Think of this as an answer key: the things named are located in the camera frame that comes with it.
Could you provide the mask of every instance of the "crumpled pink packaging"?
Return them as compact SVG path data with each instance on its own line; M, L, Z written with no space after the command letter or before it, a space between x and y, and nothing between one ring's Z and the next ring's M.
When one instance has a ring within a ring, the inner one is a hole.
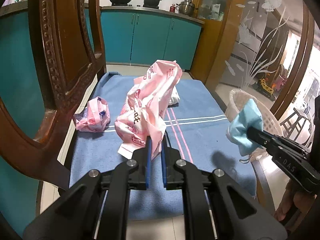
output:
M84 110L74 114L72 119L81 132L103 132L110 122L108 103L101 97L91 99Z
M166 129L164 114L172 89L181 76L182 70L175 61L157 60L145 76L134 79L134 86L115 121L116 132L123 140L118 153L131 159L133 151L144 147L150 136L151 159L158 155Z

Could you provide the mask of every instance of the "pink stripe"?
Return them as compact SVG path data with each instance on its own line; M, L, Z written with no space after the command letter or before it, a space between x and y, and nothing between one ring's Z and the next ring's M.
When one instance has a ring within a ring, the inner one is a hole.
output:
M181 155L182 155L182 159L185 160L185 157L184 157L184 154L183 154L183 151L182 151L182 147L181 147L180 141L179 141L179 139L178 139L178 135L177 135L177 133L176 133L176 130L174 129L173 123L172 123L172 121L171 121L171 118L170 118L168 109L167 109L167 116L168 116L168 118L169 118L169 121L170 121L172 130L173 130L174 136L176 137L176 140L177 140L177 143L178 143L178 146L179 146L179 149L180 149L180 153L181 153Z
M170 109L171 109L173 118L174 118L175 121L176 121L177 127L178 127L178 129L179 129L180 135L181 135L182 140L183 140L183 143L184 143L184 145L186 146L186 149L187 149L187 152L188 152L188 155L189 155L189 158L190 158L190 162L193 163L193 160L192 160L192 157L191 157L191 153L190 153L190 151L189 151L189 147L188 147L188 145L187 145L186 140L185 140L184 137L183 137L183 133L182 133L182 131L181 131L181 129L180 129L180 126L179 126L179 123L178 123L178 121L177 121L177 118L176 118L176 116L175 116L175 114L174 114L174 111L173 111L172 107L171 107Z

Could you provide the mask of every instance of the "tile floor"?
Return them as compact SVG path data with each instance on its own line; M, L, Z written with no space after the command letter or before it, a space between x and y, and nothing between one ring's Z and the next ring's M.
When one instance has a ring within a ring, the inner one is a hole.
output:
M216 88L217 94L221 97L221 99L223 100L223 102L226 105L228 105L228 103L229 103L229 92L232 89L234 89L234 87L231 87L231 86L228 86L225 84L219 84ZM248 92L249 94L255 96L259 101L261 101L269 109L271 108L271 106L274 103L250 87L247 87L245 89L245 91ZM290 116L294 112L293 107L294 107L294 105L292 103L290 103L288 109L285 111L283 116L280 118L279 123L281 123L283 120L285 120L288 116ZM297 120L297 116L294 116L290 119L290 122L294 123L296 120ZM310 125L310 123L308 121L306 121L299 137L296 140L298 143L304 143L309 138L309 136L310 136L310 133L308 131L309 125ZM292 135L290 136L290 139L294 139L296 137L296 135L297 135L297 131L294 130ZM269 184L269 187L271 190L273 202L274 202L275 208L277 209L277 207L279 206L279 204L281 202L283 193L285 191L285 186L287 185L287 183L289 181L289 177L287 175L285 175L284 172L281 171L273 163L271 158L272 158L271 156L268 156L265 159L262 159L259 161L261 163L261 166L262 166L263 171L265 173L265 176L267 178L267 181L268 181L268 184Z
M142 76L145 75L147 68L139 66L127 66L127 65L107 65L107 71L118 71L122 75ZM192 79L187 72L183 72L183 79ZM77 109L76 113L81 112L89 99L91 92L93 91L97 83L97 77L95 77L92 84L85 92L84 98ZM68 148L71 142L71 138L75 131L73 121L70 123L70 127L58 156L58 160L63 164L68 152ZM40 212L43 212L48 206L50 206L56 199L59 198L58 188L54 185L44 182L42 189L42 197L40 203ZM145 221L129 221L127 226L127 240L184 240L184 218L178 216L168 219L158 220L145 220Z

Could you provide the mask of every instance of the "blue towel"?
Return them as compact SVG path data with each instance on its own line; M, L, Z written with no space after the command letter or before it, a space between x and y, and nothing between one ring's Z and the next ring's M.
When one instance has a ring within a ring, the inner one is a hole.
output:
M251 126L263 131L262 115L252 98L248 100L243 109L230 123L226 133L229 141L238 145L241 156L250 155L260 147L259 144L247 138L247 129Z

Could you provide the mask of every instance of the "wooden chair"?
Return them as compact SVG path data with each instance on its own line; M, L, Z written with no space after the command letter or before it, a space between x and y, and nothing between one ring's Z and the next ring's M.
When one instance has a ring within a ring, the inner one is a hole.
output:
M68 189L70 171L57 156L87 87L106 71L99 0L89 0L89 16L94 51L84 0L28 0L30 40L45 107L35 138L17 126L0 98L0 155L26 176L63 189Z

